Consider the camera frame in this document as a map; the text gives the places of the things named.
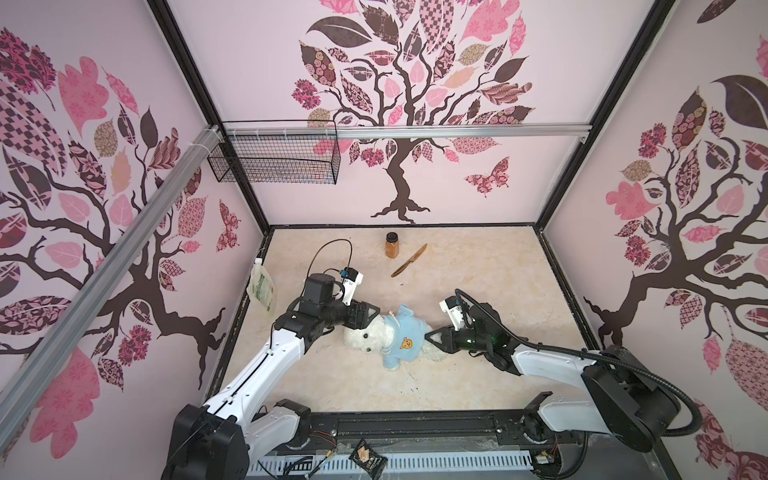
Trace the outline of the white teddy bear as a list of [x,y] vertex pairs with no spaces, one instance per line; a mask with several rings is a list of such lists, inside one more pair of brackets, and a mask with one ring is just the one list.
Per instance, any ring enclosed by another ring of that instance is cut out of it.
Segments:
[[[389,314],[379,314],[364,330],[347,329],[344,332],[344,343],[346,346],[355,350],[362,351],[371,355],[380,355],[383,363],[381,350],[389,344],[393,337],[393,331],[385,325],[384,317]],[[415,360],[429,360],[433,362],[442,361],[447,356],[436,347],[425,341],[420,356]]]

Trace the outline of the light blue bear hoodie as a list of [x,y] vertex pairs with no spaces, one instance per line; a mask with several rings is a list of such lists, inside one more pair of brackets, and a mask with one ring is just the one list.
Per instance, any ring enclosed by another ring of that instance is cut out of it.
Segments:
[[401,363],[413,362],[420,356],[430,327],[406,305],[401,305],[395,314],[385,316],[384,320],[392,329],[393,337],[381,350],[383,365],[386,370],[396,370]]

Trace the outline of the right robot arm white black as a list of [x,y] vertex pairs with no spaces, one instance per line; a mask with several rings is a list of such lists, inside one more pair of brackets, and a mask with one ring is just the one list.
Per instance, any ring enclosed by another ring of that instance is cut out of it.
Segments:
[[609,434],[635,451],[649,452],[680,413],[681,397],[626,350],[535,343],[509,330],[487,303],[469,306],[451,297],[441,308],[450,325],[425,335],[440,351],[467,351],[502,372],[578,389],[572,399],[543,392],[526,406],[522,423],[530,439],[554,432]]

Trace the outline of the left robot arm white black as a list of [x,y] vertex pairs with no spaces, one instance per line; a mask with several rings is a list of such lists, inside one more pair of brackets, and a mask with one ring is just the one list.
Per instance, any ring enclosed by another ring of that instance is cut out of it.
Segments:
[[363,276],[350,267],[338,278],[313,273],[301,295],[274,322],[248,365],[201,406],[186,405],[172,428],[164,479],[243,479],[274,448],[305,441],[309,409],[292,401],[260,411],[279,380],[326,332],[362,330],[379,308],[354,298]]

